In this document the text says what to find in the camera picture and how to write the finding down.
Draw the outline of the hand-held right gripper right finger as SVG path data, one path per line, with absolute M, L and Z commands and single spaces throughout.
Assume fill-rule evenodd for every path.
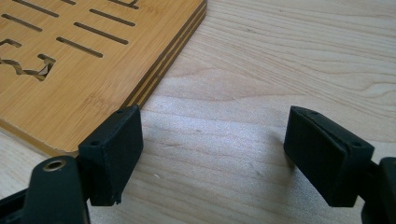
M 317 111 L 292 106 L 284 151 L 334 207 L 355 204 L 375 148 Z

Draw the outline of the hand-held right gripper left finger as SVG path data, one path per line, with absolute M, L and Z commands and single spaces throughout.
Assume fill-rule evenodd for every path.
M 78 165 L 91 205 L 121 202 L 143 146 L 138 105 L 117 110 L 79 144 Z

